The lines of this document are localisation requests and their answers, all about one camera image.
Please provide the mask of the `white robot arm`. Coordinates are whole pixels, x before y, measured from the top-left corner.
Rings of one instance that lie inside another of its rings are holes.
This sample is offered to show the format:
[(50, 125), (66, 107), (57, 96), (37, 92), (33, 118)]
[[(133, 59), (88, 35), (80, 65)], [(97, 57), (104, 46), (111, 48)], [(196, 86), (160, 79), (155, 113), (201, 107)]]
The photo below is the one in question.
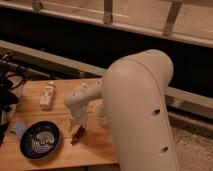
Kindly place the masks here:
[(101, 98), (121, 171), (180, 171), (169, 124), (165, 89), (173, 64), (160, 50), (146, 50), (114, 62), (91, 86), (64, 97), (70, 120), (82, 124), (87, 105)]

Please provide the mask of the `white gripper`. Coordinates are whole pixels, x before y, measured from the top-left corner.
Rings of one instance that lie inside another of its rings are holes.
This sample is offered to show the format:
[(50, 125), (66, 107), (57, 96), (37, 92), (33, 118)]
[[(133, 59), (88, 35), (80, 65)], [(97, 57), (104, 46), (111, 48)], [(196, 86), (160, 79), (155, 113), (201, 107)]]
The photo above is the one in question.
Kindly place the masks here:
[(75, 124), (82, 125), (82, 127), (87, 130), (87, 118), (88, 115), (86, 107), (71, 109), (69, 113), (69, 131), (73, 131)]

